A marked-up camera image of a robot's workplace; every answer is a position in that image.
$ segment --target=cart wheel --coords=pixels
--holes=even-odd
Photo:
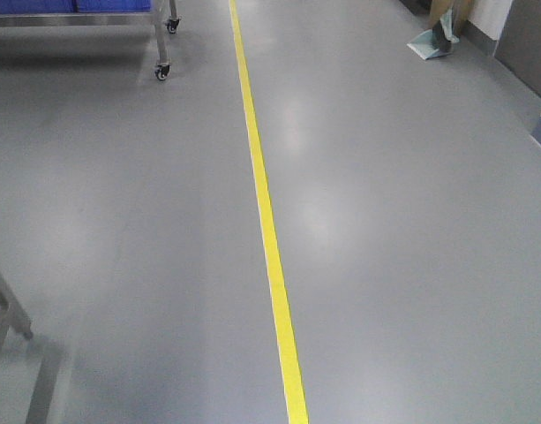
[[[154,75],[156,75],[156,78],[159,81],[164,81],[166,77],[168,77],[168,74],[170,73],[170,65],[169,64],[163,64],[156,67],[156,70],[154,71]]]
[[[170,18],[168,19],[168,22],[166,23],[166,29],[168,29],[168,32],[170,34],[175,34],[179,23],[180,23],[180,18],[176,18],[176,19]]]

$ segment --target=blue plastic crate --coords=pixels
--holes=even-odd
[[[78,11],[150,11],[150,0],[77,0]]]
[[[73,0],[0,0],[0,15],[72,12]]]

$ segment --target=gray floor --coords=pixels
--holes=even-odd
[[[541,101],[467,42],[423,62],[397,0],[238,7],[312,422],[541,423]],[[147,29],[0,31],[37,335],[2,423],[42,362],[55,424],[287,422],[229,8],[181,12],[164,84]]]

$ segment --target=metal cart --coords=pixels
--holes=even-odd
[[[162,27],[170,34],[175,34],[180,17],[177,15],[176,0],[169,0],[170,16],[162,20],[166,0],[153,0],[150,12],[119,13],[45,13],[26,15],[0,15],[1,27],[87,27],[109,25],[153,25],[158,44],[159,60],[154,74],[159,81],[164,81],[170,72],[170,60],[166,50],[166,42]]]

